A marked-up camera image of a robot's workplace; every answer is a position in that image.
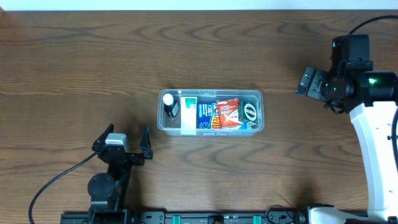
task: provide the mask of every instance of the plastic bin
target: plastic bin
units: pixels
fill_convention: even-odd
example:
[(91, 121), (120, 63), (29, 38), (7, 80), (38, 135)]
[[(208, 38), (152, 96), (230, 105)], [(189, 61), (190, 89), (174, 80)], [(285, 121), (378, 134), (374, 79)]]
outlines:
[[(177, 115), (173, 118), (168, 117), (164, 110), (162, 98), (167, 93), (170, 93), (180, 106)], [(233, 98), (239, 98), (240, 101), (248, 101), (256, 108), (257, 124), (251, 129), (199, 129), (197, 125), (196, 130), (184, 130), (181, 128), (181, 97), (183, 96), (195, 96), (197, 97), (197, 103), (216, 103), (217, 100), (230, 100)], [(159, 94), (157, 107), (157, 126), (160, 130), (172, 136), (252, 136), (254, 133), (264, 129), (264, 106), (262, 102), (262, 94), (258, 90), (162, 90)]]

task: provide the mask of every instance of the cable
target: cable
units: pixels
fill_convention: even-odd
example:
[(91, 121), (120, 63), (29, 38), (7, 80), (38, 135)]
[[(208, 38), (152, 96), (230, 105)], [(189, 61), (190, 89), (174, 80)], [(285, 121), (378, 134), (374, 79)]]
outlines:
[(270, 222), (271, 224), (275, 224), (273, 221), (269, 220), (268, 212), (269, 212), (273, 207), (276, 207), (276, 206), (281, 207), (281, 208), (286, 212), (286, 215), (287, 215), (289, 218), (291, 218), (291, 219), (293, 220), (293, 221), (290, 222), (290, 223), (293, 223), (293, 222), (294, 222), (294, 218), (287, 212), (286, 208), (284, 208), (284, 207), (281, 206), (281, 205), (271, 205), (271, 207), (269, 207), (269, 208), (267, 209), (267, 211), (266, 211), (266, 218), (268, 219), (268, 222)]
[(361, 28), (362, 26), (370, 23), (370, 22), (374, 22), (374, 21), (378, 21), (381, 19), (398, 19), (398, 16), (394, 16), (394, 15), (388, 15), (388, 16), (379, 16), (379, 17), (375, 17), (372, 18), (370, 20), (366, 20), (365, 22), (361, 23), (360, 25), (356, 26), (353, 30), (351, 30), (351, 32), (349, 32), (348, 34), (353, 34), (357, 29)]
[(35, 224), (35, 222), (33, 221), (33, 216), (32, 216), (32, 210), (33, 210), (33, 205), (35, 204), (37, 198), (39, 197), (39, 195), (41, 193), (43, 193), (43, 191), (52, 183), (54, 183), (56, 180), (58, 180), (59, 178), (63, 177), (64, 175), (68, 174), (69, 172), (75, 170), (76, 168), (79, 168), (81, 165), (83, 165), (84, 163), (86, 163), (87, 161), (89, 161), (92, 157), (94, 157), (97, 154), (97, 152), (92, 153), (91, 156), (87, 157), (85, 160), (81, 161), (79, 164), (75, 165), (74, 167), (64, 171), (63, 173), (59, 174), (58, 176), (54, 177), (52, 180), (50, 180), (48, 183), (46, 183), (35, 195), (35, 197), (33, 198), (32, 202), (30, 203), (29, 206), (29, 221), (30, 224)]
[(391, 139), (392, 142), (392, 151), (394, 152), (394, 159), (396, 160), (396, 167), (398, 172), (398, 147), (397, 147), (397, 122), (398, 122), (398, 108), (396, 113), (394, 114), (394, 118), (392, 119), (391, 125)]

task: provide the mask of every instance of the green led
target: green led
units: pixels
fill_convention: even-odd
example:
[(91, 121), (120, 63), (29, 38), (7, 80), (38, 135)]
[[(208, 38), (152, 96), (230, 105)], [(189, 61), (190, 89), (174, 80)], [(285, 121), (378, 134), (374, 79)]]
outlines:
[(375, 80), (374, 78), (370, 78), (369, 79), (369, 83), (370, 84), (375, 84), (377, 82), (377, 80)]

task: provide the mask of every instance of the white wall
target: white wall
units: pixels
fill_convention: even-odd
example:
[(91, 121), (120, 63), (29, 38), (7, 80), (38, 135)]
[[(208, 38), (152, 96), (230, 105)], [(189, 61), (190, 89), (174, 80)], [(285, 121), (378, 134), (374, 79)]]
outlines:
[(398, 0), (0, 0), (5, 11), (398, 9)]

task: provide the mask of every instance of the silver metal part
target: silver metal part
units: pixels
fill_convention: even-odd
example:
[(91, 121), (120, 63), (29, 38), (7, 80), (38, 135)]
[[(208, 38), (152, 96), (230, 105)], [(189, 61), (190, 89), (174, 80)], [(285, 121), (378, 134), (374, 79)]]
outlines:
[(105, 139), (105, 143), (122, 146), (125, 151), (129, 148), (129, 143), (127, 142), (125, 134), (109, 133)]

